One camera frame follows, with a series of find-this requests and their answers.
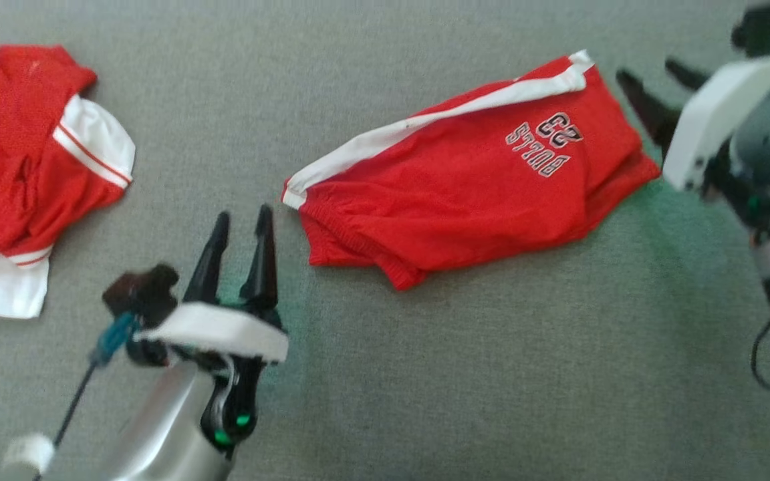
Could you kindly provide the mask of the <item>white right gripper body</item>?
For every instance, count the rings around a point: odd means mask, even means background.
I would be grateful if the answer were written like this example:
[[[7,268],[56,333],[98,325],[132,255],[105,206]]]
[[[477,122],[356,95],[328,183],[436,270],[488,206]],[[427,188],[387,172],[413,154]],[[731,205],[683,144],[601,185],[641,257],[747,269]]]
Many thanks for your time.
[[[706,186],[706,168],[729,146],[731,172],[770,173],[770,57],[719,68],[682,107],[665,155],[676,190]]]

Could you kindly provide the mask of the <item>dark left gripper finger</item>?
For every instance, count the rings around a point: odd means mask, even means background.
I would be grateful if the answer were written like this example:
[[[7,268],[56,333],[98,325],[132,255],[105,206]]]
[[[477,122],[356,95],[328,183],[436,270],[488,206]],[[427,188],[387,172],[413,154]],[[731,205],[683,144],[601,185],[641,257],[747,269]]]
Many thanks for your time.
[[[214,227],[205,244],[195,271],[190,278],[183,302],[205,302],[219,305],[217,298],[218,283],[222,268],[222,258],[227,248],[230,215],[227,211],[218,214]]]
[[[274,212],[262,204],[255,228],[256,247],[239,298],[248,310],[268,311],[278,304]]]

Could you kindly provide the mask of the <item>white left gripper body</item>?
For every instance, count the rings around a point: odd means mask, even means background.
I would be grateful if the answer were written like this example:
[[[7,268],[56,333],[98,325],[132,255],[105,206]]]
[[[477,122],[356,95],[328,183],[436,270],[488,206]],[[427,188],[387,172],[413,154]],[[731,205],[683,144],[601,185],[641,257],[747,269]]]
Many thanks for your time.
[[[287,334],[266,320],[204,302],[177,305],[158,327],[142,329],[134,338],[265,363],[284,363],[289,350]]]

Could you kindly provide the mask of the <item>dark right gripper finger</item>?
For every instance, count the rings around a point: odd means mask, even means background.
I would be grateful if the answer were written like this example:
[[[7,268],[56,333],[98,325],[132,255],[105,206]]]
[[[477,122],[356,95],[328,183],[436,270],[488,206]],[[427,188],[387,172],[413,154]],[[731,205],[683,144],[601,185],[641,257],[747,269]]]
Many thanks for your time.
[[[666,158],[678,125],[680,110],[667,106],[651,94],[642,80],[626,68],[616,72],[616,82],[648,137],[660,148],[661,158]]]
[[[692,92],[698,91],[710,80],[709,72],[685,65],[676,58],[665,59],[665,70],[675,82]]]

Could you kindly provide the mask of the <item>red basketball shorts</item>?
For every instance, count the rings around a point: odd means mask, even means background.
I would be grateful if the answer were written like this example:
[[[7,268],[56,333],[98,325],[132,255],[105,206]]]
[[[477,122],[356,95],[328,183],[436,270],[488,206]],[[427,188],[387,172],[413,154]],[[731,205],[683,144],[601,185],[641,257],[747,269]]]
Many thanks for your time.
[[[574,243],[657,163],[586,51],[352,137],[287,178],[315,266],[428,274]]]

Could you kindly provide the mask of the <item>red white-sleeved jersey shirt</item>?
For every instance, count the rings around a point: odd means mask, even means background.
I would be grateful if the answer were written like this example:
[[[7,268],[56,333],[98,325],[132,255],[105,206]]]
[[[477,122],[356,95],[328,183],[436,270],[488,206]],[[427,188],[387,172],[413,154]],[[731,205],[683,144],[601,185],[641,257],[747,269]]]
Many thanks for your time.
[[[39,317],[61,235],[132,183],[134,141],[85,95],[97,80],[60,45],[0,45],[0,319]]]

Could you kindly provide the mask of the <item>grey sofa seat cushion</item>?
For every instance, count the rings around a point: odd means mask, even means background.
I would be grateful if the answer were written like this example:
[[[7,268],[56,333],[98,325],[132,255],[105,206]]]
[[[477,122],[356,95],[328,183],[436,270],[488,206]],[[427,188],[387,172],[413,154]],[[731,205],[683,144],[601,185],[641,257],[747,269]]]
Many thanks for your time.
[[[667,103],[676,55],[737,58],[767,0],[0,0],[0,43],[63,45],[137,146],[126,195],[73,225],[36,321],[0,320],[8,444],[54,436],[109,323],[101,294],[159,262],[187,283],[216,215],[222,298],[275,208],[286,363],[232,481],[770,481],[768,307],[722,204],[652,182],[580,243],[431,275],[308,263],[282,183],[354,135],[581,49]]]

